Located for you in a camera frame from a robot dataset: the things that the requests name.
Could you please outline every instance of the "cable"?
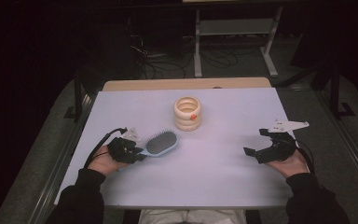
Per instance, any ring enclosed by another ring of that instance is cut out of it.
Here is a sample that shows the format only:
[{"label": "cable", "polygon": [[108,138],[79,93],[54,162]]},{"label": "cable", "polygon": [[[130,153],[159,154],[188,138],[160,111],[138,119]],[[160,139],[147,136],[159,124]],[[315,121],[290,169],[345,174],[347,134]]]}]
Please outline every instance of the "cable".
[{"label": "cable", "polygon": [[147,80],[147,73],[146,73],[146,69],[145,69],[145,64],[144,63],[141,63],[141,70],[142,70],[142,73],[145,75],[145,79]]},{"label": "cable", "polygon": [[97,158],[97,157],[99,157],[99,156],[102,156],[102,155],[104,155],[104,154],[107,154],[107,153],[109,153],[109,152],[107,151],[107,152],[103,152],[103,153],[101,153],[101,154],[95,155],[94,157],[92,157],[91,161],[93,161],[93,160],[95,160],[95,158]]},{"label": "cable", "polygon": [[201,57],[204,59],[204,61],[205,61],[206,63],[208,63],[210,66],[217,67],[217,68],[228,68],[228,67],[230,67],[230,66],[235,65],[235,64],[238,63],[238,58],[237,58],[236,56],[234,57],[234,59],[235,59],[235,62],[234,62],[234,63],[231,63],[230,61],[228,61],[228,63],[219,62],[219,61],[217,61],[217,60],[215,60],[215,59],[210,58],[209,56],[207,56],[205,53],[202,53],[202,52],[200,52],[200,56],[201,56]]},{"label": "cable", "polygon": [[[178,61],[180,59],[184,59],[184,57],[179,57],[176,58],[174,60],[169,60],[169,61],[151,61],[151,60],[145,60],[143,62],[144,65],[147,65],[149,67],[151,67],[153,69],[154,75],[152,76],[152,79],[154,79],[156,77],[156,73],[161,73],[160,71],[157,71],[157,69],[159,70],[163,70],[163,71],[177,71],[177,70],[181,70],[183,73],[183,78],[186,78],[186,70],[185,68],[190,64],[192,58],[194,56],[194,53],[191,54],[191,56],[189,56],[188,60],[186,61],[185,65],[181,65],[179,63],[173,63],[175,61]],[[167,64],[167,65],[171,65],[174,66],[174,68],[171,67],[163,67],[163,66],[159,66],[157,64]]]},{"label": "cable", "polygon": [[183,46],[182,46],[182,49],[180,52],[176,52],[174,50],[166,50],[166,51],[163,51],[163,52],[159,52],[159,53],[156,53],[156,54],[151,54],[150,52],[145,56],[147,58],[147,60],[150,62],[151,60],[161,60],[162,58],[162,61],[163,62],[174,62],[176,60],[180,60],[183,58],[182,54],[186,54],[186,53],[189,53],[190,51],[194,51],[192,48],[191,50],[190,47],[193,47],[194,44],[195,44],[195,37],[194,36],[183,36],[183,40],[187,40],[187,39],[190,39],[190,42],[188,43],[182,43]]},{"label": "cable", "polygon": [[259,47],[254,47],[254,48],[252,48],[251,50],[246,51],[246,52],[244,52],[244,53],[234,53],[234,54],[235,54],[235,55],[246,55],[246,54],[253,53],[253,52],[255,52],[255,51],[258,50],[258,49],[259,49]]},{"label": "cable", "polygon": [[309,165],[310,172],[311,172],[312,174],[315,174],[315,166],[314,166],[314,159],[313,159],[312,151],[311,151],[310,148],[307,147],[307,145],[305,145],[303,142],[298,141],[298,140],[296,140],[296,139],[295,139],[295,141],[298,142],[299,144],[301,144],[301,145],[309,152],[310,158],[308,158],[308,157],[306,157],[306,156],[304,155],[305,151],[304,151],[302,148],[300,148],[300,150],[299,150],[299,152],[305,157],[307,163],[310,163],[310,165]]},{"label": "cable", "polygon": [[112,133],[115,133],[115,132],[120,132],[121,134],[124,134],[125,132],[127,131],[126,128],[124,129],[114,129],[112,132],[110,133],[107,133],[103,139],[97,144],[97,146],[95,146],[95,148],[91,151],[91,153],[89,154],[89,156],[87,157],[87,160],[86,162],[84,163],[84,168],[87,169],[90,165],[90,163],[92,162],[93,160],[93,157],[94,157],[94,154],[97,152],[98,149],[100,149],[100,147],[103,145],[104,142],[106,142],[106,140],[110,137],[110,135],[112,135]]},{"label": "cable", "polygon": [[[229,46],[225,45],[225,43],[224,43],[221,39],[222,39],[222,38],[220,38],[220,44],[221,44],[224,48],[229,48]],[[240,44],[238,44],[237,46],[231,47],[231,50],[230,50],[229,52],[225,52],[224,50],[221,49],[220,51],[222,51],[222,52],[224,52],[224,53],[226,54],[226,56],[222,56],[222,58],[223,58],[223,57],[227,57],[228,55],[235,55],[235,54],[234,54],[235,50],[236,50],[238,47],[240,47],[244,42],[245,42],[245,41],[242,40],[242,41],[240,42]]]}]

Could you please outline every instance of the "person's left hand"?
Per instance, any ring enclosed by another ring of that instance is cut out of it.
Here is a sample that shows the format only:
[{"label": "person's left hand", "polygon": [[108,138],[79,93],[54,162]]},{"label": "person's left hand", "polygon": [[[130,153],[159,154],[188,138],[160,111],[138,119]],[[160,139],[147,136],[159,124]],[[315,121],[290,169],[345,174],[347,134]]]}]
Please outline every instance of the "person's left hand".
[{"label": "person's left hand", "polygon": [[121,168],[128,166],[127,163],[118,162],[112,159],[108,153],[107,146],[102,146],[100,149],[95,152],[95,155],[100,155],[96,157],[90,164],[89,169],[95,170],[103,175],[110,175],[113,172],[118,171]]}]

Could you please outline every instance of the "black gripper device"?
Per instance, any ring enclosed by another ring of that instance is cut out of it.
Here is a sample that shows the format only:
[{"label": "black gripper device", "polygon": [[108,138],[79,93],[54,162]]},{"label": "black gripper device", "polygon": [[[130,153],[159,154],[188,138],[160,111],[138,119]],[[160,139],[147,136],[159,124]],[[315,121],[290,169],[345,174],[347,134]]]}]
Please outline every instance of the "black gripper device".
[{"label": "black gripper device", "polygon": [[255,157],[258,163],[269,161],[285,161],[295,153],[296,140],[289,133],[269,133],[268,129],[260,129],[260,134],[271,138],[272,146],[256,151],[244,147],[247,156]]},{"label": "black gripper device", "polygon": [[136,147],[136,143],[121,137],[115,137],[107,145],[110,156],[119,162],[135,163],[143,161],[146,155],[139,154],[143,149]]}]

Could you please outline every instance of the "black sleeve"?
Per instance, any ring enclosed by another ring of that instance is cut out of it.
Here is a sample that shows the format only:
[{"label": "black sleeve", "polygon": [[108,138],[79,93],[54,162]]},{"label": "black sleeve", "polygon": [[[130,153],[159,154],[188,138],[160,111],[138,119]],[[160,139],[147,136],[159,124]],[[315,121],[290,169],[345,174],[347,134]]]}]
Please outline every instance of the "black sleeve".
[{"label": "black sleeve", "polygon": [[103,196],[100,186],[106,177],[81,169],[74,186],[61,193],[60,200],[46,223],[103,223]]},{"label": "black sleeve", "polygon": [[294,196],[286,205],[290,224],[347,224],[336,194],[321,186],[315,175],[298,174],[286,179]]}]

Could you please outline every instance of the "dark background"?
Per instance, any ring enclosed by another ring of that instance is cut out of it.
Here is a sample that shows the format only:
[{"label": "dark background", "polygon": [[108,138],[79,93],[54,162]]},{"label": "dark background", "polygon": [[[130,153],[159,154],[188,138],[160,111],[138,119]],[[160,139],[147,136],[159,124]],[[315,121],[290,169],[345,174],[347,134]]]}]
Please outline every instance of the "dark background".
[{"label": "dark background", "polygon": [[[140,76],[137,62],[142,57],[130,48],[131,32],[152,36],[146,39],[149,46],[171,46],[179,54],[182,35],[193,35],[194,11],[115,11],[112,15],[67,10],[89,7],[89,3],[0,1],[0,205],[55,99],[75,74],[86,91],[94,93],[106,80]],[[206,15],[226,17],[228,13]],[[126,25],[128,18],[132,30]],[[307,68],[333,54],[341,74],[358,88],[358,3],[286,7],[278,33],[304,34],[293,65]]]}]

